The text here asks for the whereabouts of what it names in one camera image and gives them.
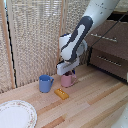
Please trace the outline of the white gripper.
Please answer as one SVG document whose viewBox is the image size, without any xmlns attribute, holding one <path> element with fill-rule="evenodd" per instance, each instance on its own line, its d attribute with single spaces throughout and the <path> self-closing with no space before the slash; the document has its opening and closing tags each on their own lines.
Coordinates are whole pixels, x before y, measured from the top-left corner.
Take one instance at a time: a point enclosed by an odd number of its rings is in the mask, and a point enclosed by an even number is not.
<svg viewBox="0 0 128 128">
<path fill-rule="evenodd" d="M 76 75 L 76 71 L 75 71 L 75 67 L 77 67 L 79 65 L 79 59 L 76 59 L 73 62 L 65 62 L 64 60 L 60 61 L 57 65 L 57 74 L 58 75 L 63 75 L 65 74 L 65 76 L 69 76 L 71 75 L 70 70 L 72 70 L 72 73 L 74 75 Z"/>
</svg>

